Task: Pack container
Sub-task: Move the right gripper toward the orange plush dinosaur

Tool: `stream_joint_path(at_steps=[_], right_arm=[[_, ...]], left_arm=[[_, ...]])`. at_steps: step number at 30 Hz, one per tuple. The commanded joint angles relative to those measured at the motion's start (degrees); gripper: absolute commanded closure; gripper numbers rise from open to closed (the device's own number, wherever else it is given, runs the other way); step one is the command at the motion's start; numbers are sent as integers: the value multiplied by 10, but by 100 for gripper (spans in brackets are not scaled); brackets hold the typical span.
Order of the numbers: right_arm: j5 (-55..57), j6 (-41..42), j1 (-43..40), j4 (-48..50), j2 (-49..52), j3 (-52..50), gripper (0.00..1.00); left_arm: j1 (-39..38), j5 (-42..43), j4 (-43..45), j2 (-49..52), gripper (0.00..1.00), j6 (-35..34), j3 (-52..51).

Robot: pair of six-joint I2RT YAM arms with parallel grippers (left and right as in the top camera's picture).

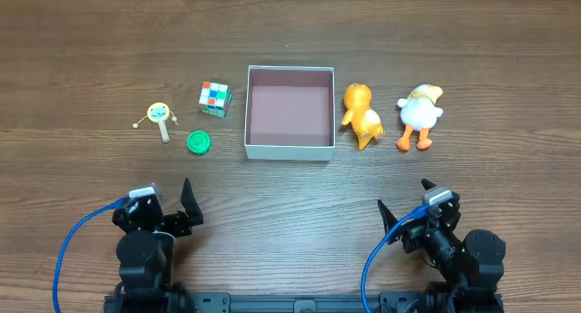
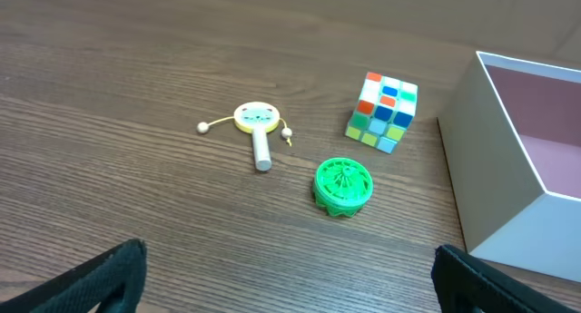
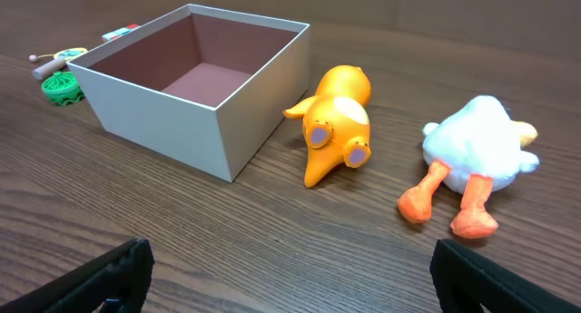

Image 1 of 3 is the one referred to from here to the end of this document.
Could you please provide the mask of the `white plush duck toy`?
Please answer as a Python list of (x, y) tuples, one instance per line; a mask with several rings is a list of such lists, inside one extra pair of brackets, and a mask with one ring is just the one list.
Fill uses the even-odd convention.
[(424, 83), (406, 98), (398, 99), (399, 117), (405, 125), (405, 130), (397, 141), (397, 147), (401, 151), (411, 148), (410, 137), (414, 131), (419, 132), (418, 149), (426, 150), (432, 145), (433, 141), (428, 134), (443, 114), (443, 110), (436, 106), (442, 94), (443, 90), (439, 86)]

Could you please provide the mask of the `orange plastic duck toy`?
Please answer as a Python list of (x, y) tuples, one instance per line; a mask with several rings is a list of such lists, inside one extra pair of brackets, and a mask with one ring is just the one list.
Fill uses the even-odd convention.
[(364, 150), (370, 141), (385, 134), (379, 115), (371, 108), (372, 92), (363, 83), (353, 83), (343, 96), (346, 112), (341, 125), (351, 125), (358, 138), (358, 148)]

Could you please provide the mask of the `colourful puzzle cube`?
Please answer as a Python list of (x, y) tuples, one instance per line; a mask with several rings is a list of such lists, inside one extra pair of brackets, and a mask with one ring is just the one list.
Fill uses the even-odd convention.
[(201, 110), (210, 115), (224, 118), (231, 106), (231, 88), (227, 84), (204, 82), (199, 98)]

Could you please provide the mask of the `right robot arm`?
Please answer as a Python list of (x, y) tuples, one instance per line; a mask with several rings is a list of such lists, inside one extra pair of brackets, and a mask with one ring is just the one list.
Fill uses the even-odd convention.
[(396, 219), (378, 202), (385, 242), (401, 242), (406, 253), (416, 250), (421, 259), (442, 276), (419, 293), (384, 296), (383, 312), (502, 312), (497, 284), (504, 275), (506, 243), (489, 230), (472, 230), (460, 240), (454, 230), (461, 214), (460, 195), (423, 179), (419, 207), (407, 218)]

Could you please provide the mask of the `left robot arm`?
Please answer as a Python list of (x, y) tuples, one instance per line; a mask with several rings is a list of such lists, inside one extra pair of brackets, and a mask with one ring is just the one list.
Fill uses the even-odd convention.
[(116, 247), (121, 282), (104, 299), (104, 313), (190, 313), (197, 310), (187, 288), (173, 281), (175, 243), (203, 224), (203, 214), (185, 180), (182, 210), (165, 214), (151, 184), (129, 192), (113, 211), (125, 235)]

